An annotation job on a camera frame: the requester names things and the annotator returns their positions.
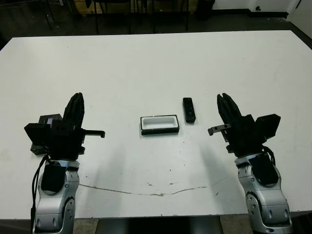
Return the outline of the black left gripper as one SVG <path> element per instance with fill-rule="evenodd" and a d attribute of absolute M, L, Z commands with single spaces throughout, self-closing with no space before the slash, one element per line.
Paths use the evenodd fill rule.
<path fill-rule="evenodd" d="M 53 160 L 77 160 L 83 155 L 83 143 L 86 136 L 105 138 L 102 130 L 83 129 L 84 98 L 82 93 L 75 93 L 69 100 L 63 115 L 63 121 L 54 120 L 48 139 L 47 148 Z"/>

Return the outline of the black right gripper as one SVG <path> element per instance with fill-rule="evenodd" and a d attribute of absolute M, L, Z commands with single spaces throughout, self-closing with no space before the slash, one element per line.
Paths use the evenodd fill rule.
<path fill-rule="evenodd" d="M 217 107 L 224 124 L 209 128 L 208 133 L 212 136 L 221 132 L 229 144 L 228 153 L 246 156 L 263 150 L 263 137 L 256 129 L 252 115 L 242 116 L 237 104 L 226 93 L 217 95 Z"/>

